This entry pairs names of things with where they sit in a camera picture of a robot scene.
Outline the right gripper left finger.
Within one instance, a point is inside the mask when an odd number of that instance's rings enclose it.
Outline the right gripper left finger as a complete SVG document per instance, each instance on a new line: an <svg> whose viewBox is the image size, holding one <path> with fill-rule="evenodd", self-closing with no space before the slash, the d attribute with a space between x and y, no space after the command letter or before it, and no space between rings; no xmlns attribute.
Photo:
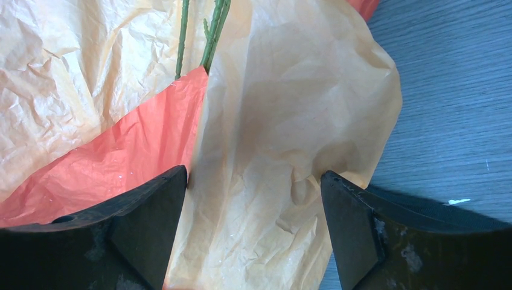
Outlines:
<svg viewBox="0 0 512 290"><path fill-rule="evenodd" d="M162 289L187 170L49 224L1 229L2 289Z"/></svg>

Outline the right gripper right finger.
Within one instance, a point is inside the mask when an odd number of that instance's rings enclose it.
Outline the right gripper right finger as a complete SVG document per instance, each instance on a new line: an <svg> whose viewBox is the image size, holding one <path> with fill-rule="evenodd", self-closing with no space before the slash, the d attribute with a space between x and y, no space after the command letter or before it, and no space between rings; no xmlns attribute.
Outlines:
<svg viewBox="0 0 512 290"><path fill-rule="evenodd" d="M332 171L321 196L342 289L511 288L511 228L438 221Z"/></svg>

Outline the orange flower bouquet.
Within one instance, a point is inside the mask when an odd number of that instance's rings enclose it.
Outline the orange flower bouquet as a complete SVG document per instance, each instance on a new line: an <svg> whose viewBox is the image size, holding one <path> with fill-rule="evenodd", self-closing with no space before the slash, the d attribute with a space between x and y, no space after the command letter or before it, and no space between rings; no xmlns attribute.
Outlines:
<svg viewBox="0 0 512 290"><path fill-rule="evenodd" d="M401 106L350 1L231 1L209 72L193 1L1 2L1 229L49 224L184 166L162 289L318 289L321 176L366 187Z"/></svg>

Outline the remaining flower bunch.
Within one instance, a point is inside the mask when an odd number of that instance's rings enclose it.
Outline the remaining flower bunch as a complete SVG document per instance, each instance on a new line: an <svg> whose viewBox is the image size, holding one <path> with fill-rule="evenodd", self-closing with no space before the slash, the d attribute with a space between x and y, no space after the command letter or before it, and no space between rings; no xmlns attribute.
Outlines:
<svg viewBox="0 0 512 290"><path fill-rule="evenodd" d="M230 0L215 0L215 7L213 10L212 20L210 23L206 19L203 20L203 30L206 37L206 44L202 54L202 60L200 65L205 69L206 72L210 71L211 64L213 61L214 53L219 42L220 35L223 30L229 9L231 6ZM188 12L189 12L189 0L182 1L182 14L179 31L179 43L178 53L176 59L176 70L175 80L181 77L182 65L185 51L185 40L188 25Z"/></svg>

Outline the black ribbon gold lettering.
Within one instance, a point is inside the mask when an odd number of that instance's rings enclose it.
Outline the black ribbon gold lettering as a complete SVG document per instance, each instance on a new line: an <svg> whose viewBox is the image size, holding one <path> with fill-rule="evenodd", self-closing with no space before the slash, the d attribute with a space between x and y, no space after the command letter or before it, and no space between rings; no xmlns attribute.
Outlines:
<svg viewBox="0 0 512 290"><path fill-rule="evenodd" d="M370 193L400 205L414 213L458 227L469 228L476 231L511 228L511 224L508 222L503 222L454 205L446 205L433 199L422 198L401 192L393 192L374 185L369 185L367 190Z"/></svg>

